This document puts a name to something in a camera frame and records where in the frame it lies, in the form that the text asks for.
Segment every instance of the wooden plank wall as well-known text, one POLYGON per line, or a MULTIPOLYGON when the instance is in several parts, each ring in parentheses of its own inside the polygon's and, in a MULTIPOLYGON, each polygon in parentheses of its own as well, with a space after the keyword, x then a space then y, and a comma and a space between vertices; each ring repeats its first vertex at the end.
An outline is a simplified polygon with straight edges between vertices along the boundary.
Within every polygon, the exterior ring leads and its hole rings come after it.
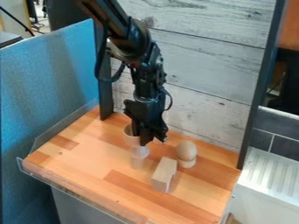
MULTIPOLYGON (((275 0, 119 0, 162 49, 164 113, 171 129, 240 151, 275 0)), ((113 60, 113 72, 119 62, 113 60)), ((115 108, 131 98, 129 71, 114 84, 115 108)))

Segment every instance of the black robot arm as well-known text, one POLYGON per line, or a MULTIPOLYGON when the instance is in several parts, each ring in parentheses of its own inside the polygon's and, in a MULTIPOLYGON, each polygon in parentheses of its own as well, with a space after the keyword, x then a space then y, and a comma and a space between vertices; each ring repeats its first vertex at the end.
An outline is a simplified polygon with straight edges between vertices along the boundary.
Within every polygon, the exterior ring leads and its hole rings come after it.
MULTIPOLYGON (((130 69, 135 85, 134 100, 124 101, 124 113, 132 119, 134 135, 140 136, 141 145, 152 141, 154 137, 164 142, 168 128, 162 114, 166 110, 166 95, 170 94, 163 87, 166 73, 160 48, 151 39, 149 29, 141 21, 129 17, 115 0, 80 0, 80 6, 104 31, 96 72, 100 71, 103 51, 106 49, 109 49, 112 57, 122 61, 111 81, 120 77, 125 66, 130 69)), ((171 104, 170 96, 167 109, 171 104)))

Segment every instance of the wooden table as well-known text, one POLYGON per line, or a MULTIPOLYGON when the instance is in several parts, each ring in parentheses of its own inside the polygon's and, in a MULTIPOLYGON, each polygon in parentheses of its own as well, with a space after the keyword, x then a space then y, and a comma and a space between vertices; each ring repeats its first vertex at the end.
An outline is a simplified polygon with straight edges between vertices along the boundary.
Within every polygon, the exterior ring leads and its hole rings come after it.
POLYGON ((95 108, 35 150, 23 166, 123 221, 217 223, 240 174, 234 168, 238 154, 170 131, 168 143, 149 144, 144 169, 133 170, 122 135, 128 123, 119 113, 100 121, 95 108), (178 167, 168 194, 157 192, 150 177, 162 156, 176 158, 180 139, 197 144, 198 162, 178 167))
POLYGON ((282 24, 280 47, 299 51, 299 0, 289 0, 282 24))

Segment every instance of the wooden ball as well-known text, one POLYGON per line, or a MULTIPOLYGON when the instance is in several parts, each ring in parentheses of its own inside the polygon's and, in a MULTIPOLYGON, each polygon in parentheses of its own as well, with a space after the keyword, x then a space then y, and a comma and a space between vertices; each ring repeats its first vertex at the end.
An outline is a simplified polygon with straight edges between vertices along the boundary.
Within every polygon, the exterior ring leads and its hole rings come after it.
POLYGON ((196 158, 198 150, 196 144, 183 140, 177 145, 177 158, 183 161, 191 161, 196 158))

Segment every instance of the blue partition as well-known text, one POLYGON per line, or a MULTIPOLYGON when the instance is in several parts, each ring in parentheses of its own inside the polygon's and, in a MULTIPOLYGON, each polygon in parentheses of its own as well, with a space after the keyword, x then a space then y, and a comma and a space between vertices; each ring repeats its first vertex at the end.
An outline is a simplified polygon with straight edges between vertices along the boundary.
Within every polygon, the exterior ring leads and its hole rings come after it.
POLYGON ((59 223, 50 188, 21 173, 34 139, 97 97, 91 19, 0 50, 4 224, 59 223))

